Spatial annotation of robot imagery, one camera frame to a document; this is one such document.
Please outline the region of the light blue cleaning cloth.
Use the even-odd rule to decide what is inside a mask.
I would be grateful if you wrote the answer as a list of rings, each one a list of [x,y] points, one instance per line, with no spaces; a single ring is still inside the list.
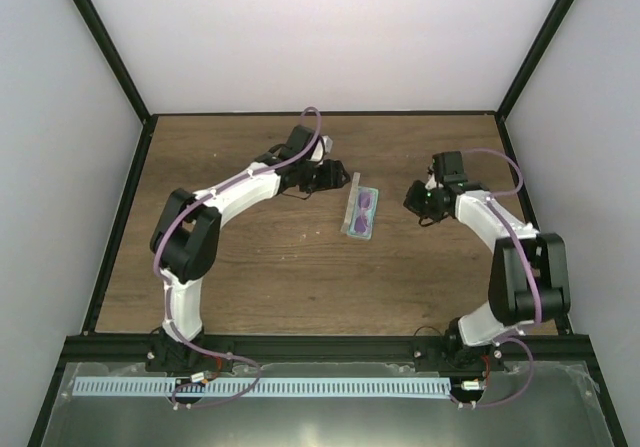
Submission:
[[[372,237],[378,196],[379,192],[375,188],[358,188],[347,228],[348,236],[362,240],[369,240]]]

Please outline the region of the pink sunglasses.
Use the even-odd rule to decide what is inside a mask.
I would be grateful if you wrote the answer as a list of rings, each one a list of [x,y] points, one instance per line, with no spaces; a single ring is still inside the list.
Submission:
[[[372,218],[376,207],[376,193],[363,189],[358,193],[350,233],[359,237],[369,237],[372,231]]]

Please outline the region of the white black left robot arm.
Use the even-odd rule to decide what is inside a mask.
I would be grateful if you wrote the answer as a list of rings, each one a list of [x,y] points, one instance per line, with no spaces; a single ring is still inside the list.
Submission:
[[[332,139],[297,125],[287,141],[256,157],[244,170],[221,183],[190,192],[174,190],[150,240],[153,272],[162,281],[162,329],[173,340],[170,360],[181,370],[196,369],[204,346],[201,290],[217,257],[222,229],[256,204],[291,188],[309,196],[340,189],[350,181],[342,162],[328,154]]]

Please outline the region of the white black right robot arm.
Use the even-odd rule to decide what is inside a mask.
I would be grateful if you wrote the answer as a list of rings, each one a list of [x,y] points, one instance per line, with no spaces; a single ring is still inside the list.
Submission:
[[[421,227],[453,219],[492,254],[486,302],[452,320],[442,336],[443,356],[458,370],[471,367],[489,346],[571,307],[564,240],[519,220],[499,203],[501,196],[469,179],[462,152],[448,151],[433,155],[427,181],[414,181],[404,200]]]

